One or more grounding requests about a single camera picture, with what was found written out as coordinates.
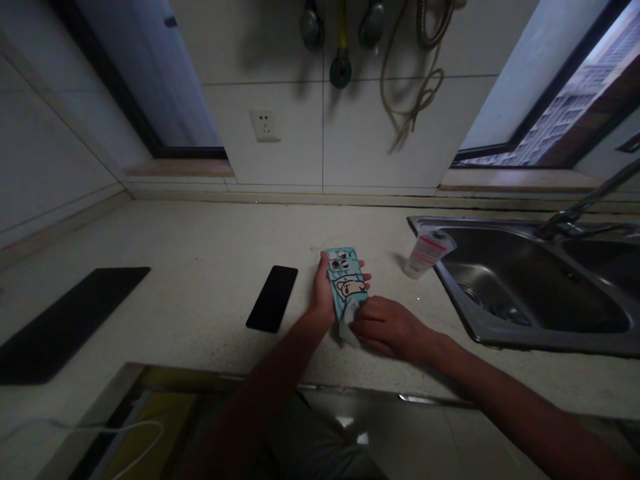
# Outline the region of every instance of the hand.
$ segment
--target hand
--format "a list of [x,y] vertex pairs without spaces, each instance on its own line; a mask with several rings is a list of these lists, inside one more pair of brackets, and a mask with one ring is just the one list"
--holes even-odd
[[351,330],[360,342],[392,358],[432,367],[445,360],[452,345],[448,336],[428,328],[398,302],[370,297],[355,313]]
[[[360,260],[360,268],[364,267],[365,263]],[[329,256],[327,252],[320,252],[320,264],[318,270],[315,272],[315,279],[313,280],[313,296],[311,297],[311,304],[309,305],[309,312],[317,314],[323,320],[326,320],[329,324],[335,321],[335,312],[333,310],[333,292],[331,291],[331,282],[327,276],[327,269],[329,268]],[[363,275],[365,282],[371,280],[371,275],[365,273]],[[367,290],[371,287],[370,284],[365,283]]]

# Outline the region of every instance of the person's left hand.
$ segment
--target person's left hand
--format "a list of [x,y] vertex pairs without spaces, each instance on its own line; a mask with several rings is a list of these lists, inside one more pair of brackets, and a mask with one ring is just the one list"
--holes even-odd
[[[365,262],[360,260],[360,268],[364,266]],[[318,264],[318,270],[315,272],[313,280],[313,295],[309,305],[309,312],[318,315],[322,320],[326,320],[328,324],[332,324],[335,321],[335,311],[333,310],[331,282],[327,276],[328,268],[329,256],[327,252],[322,251],[320,252],[320,264]],[[371,280],[371,275],[368,273],[364,273],[362,276],[365,282]],[[365,283],[365,287],[369,290],[371,286]]]

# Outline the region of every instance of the sink basin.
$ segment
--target sink basin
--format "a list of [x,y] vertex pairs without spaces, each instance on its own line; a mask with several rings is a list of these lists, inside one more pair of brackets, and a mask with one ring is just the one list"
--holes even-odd
[[640,358],[640,247],[543,241],[539,223],[409,221],[455,240],[435,270],[475,341]]
[[442,230],[458,244],[442,264],[497,317],[549,330],[629,329],[629,319],[616,302],[536,242],[501,230]]
[[564,251],[586,269],[640,302],[640,247],[612,241],[566,241]]

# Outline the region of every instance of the kitchen countertop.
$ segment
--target kitchen countertop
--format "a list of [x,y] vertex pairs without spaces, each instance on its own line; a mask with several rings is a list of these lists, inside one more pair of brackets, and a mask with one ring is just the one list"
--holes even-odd
[[[545,219],[548,213],[391,207],[131,201],[0,272],[0,342],[98,267],[150,274],[46,385],[0,387],[0,437],[32,418],[78,423],[130,362],[244,375],[305,311],[319,252],[354,247],[371,295],[397,300],[428,326],[572,413],[640,420],[640,361],[498,350],[474,343],[436,273],[401,271],[415,241],[410,215]],[[299,269],[280,332],[245,327],[273,265]],[[426,371],[326,336],[304,383],[460,398]],[[33,478],[66,433],[30,425],[0,449],[2,478]]]

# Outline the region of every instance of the black cutting board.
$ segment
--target black cutting board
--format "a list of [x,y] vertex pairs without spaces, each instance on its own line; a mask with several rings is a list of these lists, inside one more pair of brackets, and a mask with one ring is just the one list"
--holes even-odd
[[0,385],[46,383],[150,272],[96,269],[0,347]]

